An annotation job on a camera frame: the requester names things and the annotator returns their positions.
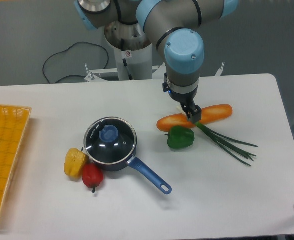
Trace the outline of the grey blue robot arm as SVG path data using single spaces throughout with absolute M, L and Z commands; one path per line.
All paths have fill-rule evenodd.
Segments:
M 75 8 L 90 30 L 104 28 L 106 41 L 122 53 L 154 46 L 166 73 L 163 91 L 179 102 L 187 119 L 202 118 L 195 104 L 205 47 L 197 29 L 222 19 L 236 0 L 76 0 Z

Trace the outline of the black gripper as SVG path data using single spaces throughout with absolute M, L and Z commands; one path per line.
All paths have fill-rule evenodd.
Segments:
M 188 86 L 178 86 L 170 81 L 167 73 L 164 74 L 162 90 L 168 93 L 169 96 L 176 102 L 181 104 L 181 109 L 186 117 L 193 124 L 196 124 L 202 119 L 202 109 L 195 105 L 194 98 L 197 94 L 199 86 L 199 79 Z

